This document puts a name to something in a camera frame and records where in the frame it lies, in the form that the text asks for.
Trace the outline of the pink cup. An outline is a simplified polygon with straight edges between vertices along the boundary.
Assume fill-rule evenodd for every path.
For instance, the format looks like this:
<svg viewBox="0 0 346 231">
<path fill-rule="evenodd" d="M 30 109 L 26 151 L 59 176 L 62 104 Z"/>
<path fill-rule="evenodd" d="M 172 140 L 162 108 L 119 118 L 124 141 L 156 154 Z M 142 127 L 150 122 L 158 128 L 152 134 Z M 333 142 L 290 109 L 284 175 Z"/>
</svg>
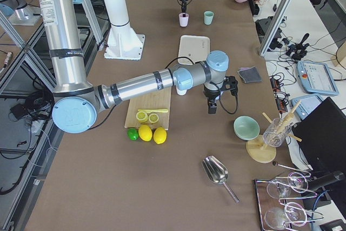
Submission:
<svg viewBox="0 0 346 231">
<path fill-rule="evenodd" d="M 189 22 L 189 14 L 188 13 L 180 13 L 178 15 L 179 18 L 179 25 L 181 27 L 187 27 L 188 26 L 188 22 Z"/>
</svg>

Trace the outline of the cream white cup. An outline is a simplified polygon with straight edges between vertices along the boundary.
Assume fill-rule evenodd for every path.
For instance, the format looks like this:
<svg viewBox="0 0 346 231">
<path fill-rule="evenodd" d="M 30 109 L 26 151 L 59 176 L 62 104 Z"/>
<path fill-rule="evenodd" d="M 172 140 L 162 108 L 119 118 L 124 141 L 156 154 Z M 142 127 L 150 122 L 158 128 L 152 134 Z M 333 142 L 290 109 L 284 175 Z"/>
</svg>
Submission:
<svg viewBox="0 0 346 231">
<path fill-rule="evenodd" d="M 187 90 L 180 90 L 180 89 L 176 88 L 176 92 L 178 95 L 183 96 L 187 93 Z"/>
</svg>

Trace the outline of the wine glass rack tray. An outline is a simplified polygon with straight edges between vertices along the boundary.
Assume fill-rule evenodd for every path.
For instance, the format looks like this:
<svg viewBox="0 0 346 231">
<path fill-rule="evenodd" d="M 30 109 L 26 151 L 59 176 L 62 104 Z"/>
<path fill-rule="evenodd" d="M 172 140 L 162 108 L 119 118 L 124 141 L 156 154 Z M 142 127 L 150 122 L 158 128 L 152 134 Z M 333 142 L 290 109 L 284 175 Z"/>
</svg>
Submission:
<svg viewBox="0 0 346 231">
<path fill-rule="evenodd" d="M 308 188 L 308 175 L 292 171 L 271 180 L 254 180 L 261 230 L 300 230 L 324 215 L 309 210 L 303 202 L 317 198 Z"/>
</svg>

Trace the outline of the mint green cup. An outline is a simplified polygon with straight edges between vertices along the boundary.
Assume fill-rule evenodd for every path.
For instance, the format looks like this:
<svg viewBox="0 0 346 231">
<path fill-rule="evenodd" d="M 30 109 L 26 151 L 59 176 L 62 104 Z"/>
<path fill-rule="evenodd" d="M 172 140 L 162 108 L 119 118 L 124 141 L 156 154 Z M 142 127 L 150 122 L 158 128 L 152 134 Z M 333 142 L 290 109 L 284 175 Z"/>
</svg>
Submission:
<svg viewBox="0 0 346 231">
<path fill-rule="evenodd" d="M 213 19 L 214 19 L 214 13 L 212 11 L 205 11 L 204 12 L 204 24 L 205 25 L 211 25 Z"/>
</svg>

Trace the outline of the grey folded cloth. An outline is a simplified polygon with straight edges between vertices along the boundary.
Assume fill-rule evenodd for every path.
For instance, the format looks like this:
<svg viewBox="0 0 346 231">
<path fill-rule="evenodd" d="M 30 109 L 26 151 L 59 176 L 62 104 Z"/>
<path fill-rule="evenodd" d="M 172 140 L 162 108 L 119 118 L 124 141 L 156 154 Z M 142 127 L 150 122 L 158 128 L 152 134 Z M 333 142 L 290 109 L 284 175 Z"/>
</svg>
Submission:
<svg viewBox="0 0 346 231">
<path fill-rule="evenodd" d="M 255 66 L 253 67 L 241 67 L 237 72 L 243 83 L 259 83 L 262 82 L 262 78 Z"/>
</svg>

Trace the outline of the bamboo cutting board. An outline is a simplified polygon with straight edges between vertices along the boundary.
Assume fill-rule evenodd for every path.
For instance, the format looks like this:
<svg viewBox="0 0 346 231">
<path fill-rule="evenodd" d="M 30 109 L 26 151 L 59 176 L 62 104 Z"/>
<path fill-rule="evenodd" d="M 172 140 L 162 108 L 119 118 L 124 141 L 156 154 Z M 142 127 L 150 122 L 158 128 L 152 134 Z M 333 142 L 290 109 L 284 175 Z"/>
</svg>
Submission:
<svg viewBox="0 0 346 231">
<path fill-rule="evenodd" d="M 138 109 L 168 109 L 167 113 L 156 112 L 158 114 L 158 122 L 151 124 L 148 121 L 145 124 L 149 124 L 151 129 L 162 127 L 165 130 L 169 128 L 170 117 L 170 102 L 171 102 L 171 87 L 165 88 L 160 91 L 152 92 L 142 96 L 132 98 L 129 102 L 128 112 L 125 119 L 125 128 L 139 128 L 141 123 L 136 119 Z"/>
</svg>

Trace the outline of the whole yellow lemon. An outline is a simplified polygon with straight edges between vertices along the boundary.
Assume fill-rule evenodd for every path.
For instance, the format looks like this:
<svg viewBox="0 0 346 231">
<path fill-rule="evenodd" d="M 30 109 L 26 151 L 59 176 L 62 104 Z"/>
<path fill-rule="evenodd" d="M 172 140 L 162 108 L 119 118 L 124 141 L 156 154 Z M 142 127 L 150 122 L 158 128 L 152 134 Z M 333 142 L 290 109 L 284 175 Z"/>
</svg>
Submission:
<svg viewBox="0 0 346 231">
<path fill-rule="evenodd" d="M 151 141 L 152 139 L 152 130 L 148 125 L 141 125 L 138 129 L 138 134 L 139 137 L 143 140 L 143 141 Z"/>
<path fill-rule="evenodd" d="M 155 130 L 153 137 L 156 144 L 162 144 L 167 140 L 167 132 L 164 128 L 159 127 Z"/>
</svg>

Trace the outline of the lemon half right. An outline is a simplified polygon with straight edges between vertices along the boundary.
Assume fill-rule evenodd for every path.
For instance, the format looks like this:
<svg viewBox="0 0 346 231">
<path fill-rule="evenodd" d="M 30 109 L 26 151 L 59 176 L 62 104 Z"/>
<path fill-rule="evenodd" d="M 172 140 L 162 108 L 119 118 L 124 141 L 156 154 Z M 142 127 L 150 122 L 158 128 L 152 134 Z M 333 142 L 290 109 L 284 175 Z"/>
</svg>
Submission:
<svg viewBox="0 0 346 231">
<path fill-rule="evenodd" d="M 151 124 L 155 124 L 159 121 L 159 116 L 156 113 L 151 113 L 148 115 L 148 121 Z"/>
</svg>

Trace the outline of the lemon half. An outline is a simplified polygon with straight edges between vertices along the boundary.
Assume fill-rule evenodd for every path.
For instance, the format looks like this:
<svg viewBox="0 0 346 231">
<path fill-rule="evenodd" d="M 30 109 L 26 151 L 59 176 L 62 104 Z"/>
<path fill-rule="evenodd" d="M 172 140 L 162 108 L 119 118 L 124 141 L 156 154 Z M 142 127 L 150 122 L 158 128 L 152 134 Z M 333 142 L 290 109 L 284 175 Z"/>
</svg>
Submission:
<svg viewBox="0 0 346 231">
<path fill-rule="evenodd" d="M 159 116 L 156 113 L 151 113 L 148 115 L 148 121 L 151 124 L 155 124 L 159 121 Z"/>
<path fill-rule="evenodd" d="M 148 120 L 148 118 L 149 118 L 148 114 L 144 111 L 138 111 L 136 113 L 136 120 L 139 123 L 145 123 Z"/>
</svg>

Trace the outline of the wooden cup stand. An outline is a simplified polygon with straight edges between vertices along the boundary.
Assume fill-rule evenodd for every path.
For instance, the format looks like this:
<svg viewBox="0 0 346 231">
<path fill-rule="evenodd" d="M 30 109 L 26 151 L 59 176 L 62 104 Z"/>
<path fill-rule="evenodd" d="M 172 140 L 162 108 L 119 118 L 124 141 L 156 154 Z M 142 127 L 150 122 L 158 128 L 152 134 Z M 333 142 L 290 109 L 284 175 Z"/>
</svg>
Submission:
<svg viewBox="0 0 346 231">
<path fill-rule="evenodd" d="M 294 111 L 297 109 L 299 104 L 300 104 L 300 101 L 296 103 L 296 105 L 292 108 L 292 110 L 289 113 L 286 114 L 284 118 L 281 118 L 283 120 L 283 123 L 291 124 L 291 121 L 294 118 Z M 262 115 L 269 121 L 269 123 L 273 121 L 265 112 L 262 112 Z M 299 142 L 302 141 L 301 138 L 296 137 L 295 135 L 291 133 L 289 133 L 288 135 Z M 250 157 L 260 163 L 269 163 L 273 161 L 274 158 L 276 157 L 276 148 L 265 144 L 263 135 L 258 135 L 255 139 L 247 141 L 246 149 Z"/>
</svg>

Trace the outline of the clear textured glass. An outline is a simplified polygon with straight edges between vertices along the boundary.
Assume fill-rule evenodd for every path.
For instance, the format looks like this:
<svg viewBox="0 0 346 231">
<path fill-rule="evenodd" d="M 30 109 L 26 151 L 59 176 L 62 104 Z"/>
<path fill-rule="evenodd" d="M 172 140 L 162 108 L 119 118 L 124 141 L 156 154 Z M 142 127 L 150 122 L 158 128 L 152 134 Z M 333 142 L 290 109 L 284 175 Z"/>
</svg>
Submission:
<svg viewBox="0 0 346 231">
<path fill-rule="evenodd" d="M 280 118 L 275 118 L 263 134 L 264 143 L 271 147 L 279 147 L 291 132 L 291 124 L 283 123 Z"/>
</svg>

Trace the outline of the green lime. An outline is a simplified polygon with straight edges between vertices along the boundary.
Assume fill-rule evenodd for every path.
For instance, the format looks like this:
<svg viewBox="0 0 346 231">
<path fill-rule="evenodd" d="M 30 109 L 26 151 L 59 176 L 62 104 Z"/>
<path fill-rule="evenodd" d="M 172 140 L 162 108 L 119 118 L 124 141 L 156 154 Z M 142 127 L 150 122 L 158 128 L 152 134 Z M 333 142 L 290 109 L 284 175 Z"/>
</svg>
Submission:
<svg viewBox="0 0 346 231">
<path fill-rule="evenodd" d="M 127 131 L 127 136 L 130 140 L 135 141 L 139 138 L 139 133 L 136 128 L 129 128 Z"/>
</svg>

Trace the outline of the black monitor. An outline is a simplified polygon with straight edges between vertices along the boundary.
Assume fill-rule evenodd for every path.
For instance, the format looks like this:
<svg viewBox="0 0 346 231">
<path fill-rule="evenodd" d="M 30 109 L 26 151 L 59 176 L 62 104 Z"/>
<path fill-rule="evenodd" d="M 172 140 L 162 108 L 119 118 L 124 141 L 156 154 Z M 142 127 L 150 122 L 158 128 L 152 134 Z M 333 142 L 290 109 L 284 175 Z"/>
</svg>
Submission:
<svg viewBox="0 0 346 231">
<path fill-rule="evenodd" d="M 313 170 L 345 173 L 345 114 L 330 97 L 292 130 Z"/>
</svg>

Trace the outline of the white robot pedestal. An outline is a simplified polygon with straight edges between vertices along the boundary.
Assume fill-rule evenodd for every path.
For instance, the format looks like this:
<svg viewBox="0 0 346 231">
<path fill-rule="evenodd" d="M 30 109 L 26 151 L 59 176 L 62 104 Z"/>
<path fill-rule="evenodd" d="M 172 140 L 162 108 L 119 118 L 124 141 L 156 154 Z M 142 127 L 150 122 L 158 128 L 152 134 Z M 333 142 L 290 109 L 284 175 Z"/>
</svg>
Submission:
<svg viewBox="0 0 346 231">
<path fill-rule="evenodd" d="M 145 36 L 137 34 L 130 25 L 125 0 L 104 0 L 111 29 L 104 57 L 108 59 L 141 59 Z"/>
</svg>

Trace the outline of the aluminium frame post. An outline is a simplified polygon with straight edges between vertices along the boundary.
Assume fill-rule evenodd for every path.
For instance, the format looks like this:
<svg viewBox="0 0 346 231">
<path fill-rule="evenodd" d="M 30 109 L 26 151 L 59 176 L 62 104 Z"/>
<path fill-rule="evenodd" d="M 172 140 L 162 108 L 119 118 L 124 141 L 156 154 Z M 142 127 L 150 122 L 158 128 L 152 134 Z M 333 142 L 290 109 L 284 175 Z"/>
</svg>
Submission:
<svg viewBox="0 0 346 231">
<path fill-rule="evenodd" d="M 267 50 L 269 48 L 269 45 L 271 41 L 274 39 L 275 33 L 277 29 L 279 28 L 279 25 L 281 24 L 282 18 L 291 3 L 292 0 L 281 0 L 278 8 L 274 14 L 274 17 L 269 25 L 269 28 L 267 30 L 267 33 L 264 36 L 264 39 L 261 43 L 261 46 L 259 48 L 259 55 L 261 57 L 264 57 L 267 53 Z"/>
</svg>

